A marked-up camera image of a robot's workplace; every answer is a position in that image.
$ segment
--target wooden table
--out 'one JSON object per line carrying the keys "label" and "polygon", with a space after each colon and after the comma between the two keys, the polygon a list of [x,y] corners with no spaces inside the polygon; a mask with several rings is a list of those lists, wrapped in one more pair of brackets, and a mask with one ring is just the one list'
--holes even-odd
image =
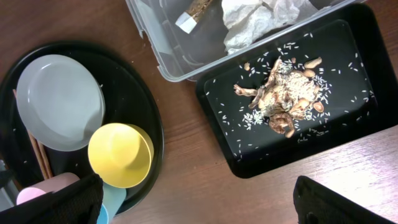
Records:
{"label": "wooden table", "polygon": [[[398,1],[369,0],[398,73]],[[307,175],[398,222],[398,126],[251,179],[235,177],[196,99],[193,82],[157,70],[124,0],[1,1],[0,77],[22,54],[78,39],[119,52],[141,74],[165,129],[162,172],[149,195],[113,223],[296,223],[292,192]]]}

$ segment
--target gray bowl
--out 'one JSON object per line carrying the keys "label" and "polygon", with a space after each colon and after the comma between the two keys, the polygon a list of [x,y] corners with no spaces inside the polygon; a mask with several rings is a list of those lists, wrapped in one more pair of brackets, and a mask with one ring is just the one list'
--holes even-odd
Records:
{"label": "gray bowl", "polygon": [[105,113],[91,73],[63,55],[46,55],[26,66],[18,80],[17,107],[32,135],[58,151],[85,147]]}

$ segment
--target plastic container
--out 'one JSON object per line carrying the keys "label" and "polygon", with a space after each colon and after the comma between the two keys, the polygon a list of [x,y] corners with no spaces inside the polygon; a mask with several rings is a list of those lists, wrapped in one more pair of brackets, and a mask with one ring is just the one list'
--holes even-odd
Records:
{"label": "plastic container", "polygon": [[266,34],[262,40],[232,55],[225,52],[224,38],[228,30],[223,23],[221,0],[214,1],[205,12],[203,20],[187,34],[175,25],[175,21],[191,4],[192,0],[126,0],[141,37],[144,31],[152,44],[159,62],[159,72],[170,82],[184,79],[197,80],[215,66],[242,55],[245,52],[272,41],[341,7],[359,0],[310,0],[317,9],[315,16]]}

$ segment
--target black padded object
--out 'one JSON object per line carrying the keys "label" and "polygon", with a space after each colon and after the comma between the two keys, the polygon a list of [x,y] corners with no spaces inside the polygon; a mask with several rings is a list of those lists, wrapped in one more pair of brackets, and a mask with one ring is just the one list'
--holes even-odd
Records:
{"label": "black padded object", "polygon": [[298,177],[293,198],[299,224],[394,224],[305,176]]}
{"label": "black padded object", "polygon": [[100,214],[103,181],[97,174],[0,213],[1,223],[94,224]]}

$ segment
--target yellow cup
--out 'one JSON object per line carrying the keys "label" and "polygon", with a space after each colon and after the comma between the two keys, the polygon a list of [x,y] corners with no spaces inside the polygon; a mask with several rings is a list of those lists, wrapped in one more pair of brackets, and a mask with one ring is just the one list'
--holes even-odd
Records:
{"label": "yellow cup", "polygon": [[100,127],[88,143],[88,160],[105,183],[119,188],[140,184],[154,157],[149,135],[132,124],[111,123]]}

